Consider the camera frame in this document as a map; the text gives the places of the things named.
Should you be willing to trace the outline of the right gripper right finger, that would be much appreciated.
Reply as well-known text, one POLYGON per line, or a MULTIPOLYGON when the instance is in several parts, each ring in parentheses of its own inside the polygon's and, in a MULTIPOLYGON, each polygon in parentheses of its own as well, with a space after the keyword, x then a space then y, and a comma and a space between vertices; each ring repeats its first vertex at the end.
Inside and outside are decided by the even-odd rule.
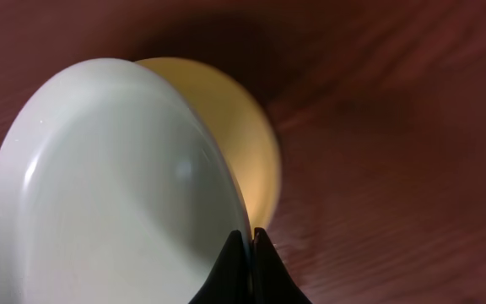
POLYGON ((295 284, 263 228, 252 241, 252 290, 257 304, 311 304, 295 284))

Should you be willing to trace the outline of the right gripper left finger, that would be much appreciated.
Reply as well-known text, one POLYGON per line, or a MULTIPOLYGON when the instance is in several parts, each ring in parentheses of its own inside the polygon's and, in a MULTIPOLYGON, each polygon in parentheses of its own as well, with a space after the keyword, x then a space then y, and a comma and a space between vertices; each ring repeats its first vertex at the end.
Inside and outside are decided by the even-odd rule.
POLYGON ((240 231, 231 231, 205 283, 190 304, 246 304, 249 269, 240 231))

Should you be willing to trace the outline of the mint plate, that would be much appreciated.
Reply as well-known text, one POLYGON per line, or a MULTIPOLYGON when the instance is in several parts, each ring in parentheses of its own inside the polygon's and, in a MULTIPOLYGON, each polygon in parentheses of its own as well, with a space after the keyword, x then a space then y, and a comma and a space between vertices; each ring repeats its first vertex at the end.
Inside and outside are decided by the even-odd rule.
POLYGON ((249 220, 213 137, 158 74, 65 68, 0 148, 0 304, 186 303, 249 220))

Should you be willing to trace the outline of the yellow plate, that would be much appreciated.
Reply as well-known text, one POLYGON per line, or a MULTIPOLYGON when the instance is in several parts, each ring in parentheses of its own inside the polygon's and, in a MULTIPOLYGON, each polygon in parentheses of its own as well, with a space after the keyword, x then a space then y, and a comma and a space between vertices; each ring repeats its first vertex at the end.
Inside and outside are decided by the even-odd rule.
POLYGON ((245 202, 251 228, 271 223, 282 187, 282 161, 271 123, 256 99, 227 73, 178 57, 138 64, 167 80, 214 136, 245 202))

